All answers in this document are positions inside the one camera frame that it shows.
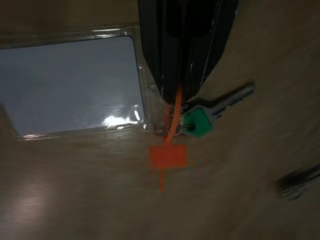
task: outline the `table surface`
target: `table surface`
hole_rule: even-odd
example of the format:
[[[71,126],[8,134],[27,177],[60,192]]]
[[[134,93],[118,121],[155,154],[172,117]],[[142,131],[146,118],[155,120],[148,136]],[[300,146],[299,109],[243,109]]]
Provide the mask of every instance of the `table surface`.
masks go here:
[[[30,0],[1,8],[0,30],[61,31],[138,21],[132,0]],[[198,96],[253,80],[204,138],[177,137],[195,166],[150,170],[161,138],[137,128],[15,141],[0,117],[0,237],[82,239],[316,239],[320,185],[295,202],[277,179],[319,163],[320,5],[242,0],[225,52]]]

